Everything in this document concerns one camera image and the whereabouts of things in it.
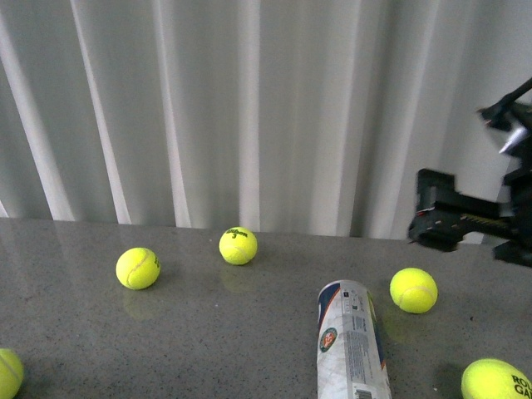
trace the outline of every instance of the can label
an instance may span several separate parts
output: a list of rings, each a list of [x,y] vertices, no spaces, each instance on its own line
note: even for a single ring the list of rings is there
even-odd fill
[[[318,399],[392,399],[372,298],[355,281],[318,296]]]

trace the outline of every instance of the tennis ball logo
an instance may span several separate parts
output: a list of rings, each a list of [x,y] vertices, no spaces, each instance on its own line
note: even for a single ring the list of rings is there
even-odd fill
[[[233,227],[222,234],[219,252],[229,264],[246,264],[257,253],[257,238],[244,227]]]
[[[532,398],[532,387],[530,386],[530,382],[518,376],[512,376],[512,379],[514,380],[514,389],[517,393],[524,397]]]

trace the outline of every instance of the tennis ball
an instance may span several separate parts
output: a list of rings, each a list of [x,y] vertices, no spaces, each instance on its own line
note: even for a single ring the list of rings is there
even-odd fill
[[[420,268],[404,268],[390,282],[393,302],[409,313],[429,311],[438,299],[438,287],[432,276]]]
[[[124,287],[143,289],[159,277],[159,260],[148,248],[132,248],[125,251],[116,262],[116,277]]]
[[[244,227],[233,227],[219,239],[219,252],[230,264],[246,264],[257,253],[257,238]]]
[[[530,380],[518,369],[498,359],[471,363],[462,375],[464,399],[523,399],[532,397]]]
[[[24,366],[11,349],[0,348],[0,399],[13,399],[22,385]]]

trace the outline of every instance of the white curtain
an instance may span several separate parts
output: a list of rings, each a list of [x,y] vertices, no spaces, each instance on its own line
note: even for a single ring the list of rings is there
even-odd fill
[[[0,0],[0,216],[404,239],[496,200],[530,0]]]

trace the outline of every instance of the roland garros logo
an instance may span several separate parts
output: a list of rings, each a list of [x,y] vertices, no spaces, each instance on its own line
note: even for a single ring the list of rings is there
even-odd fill
[[[325,330],[319,340],[319,350],[323,353],[328,351],[330,347],[334,344],[334,341],[336,341],[337,336],[338,332],[336,331],[336,328],[328,328],[327,330]]]

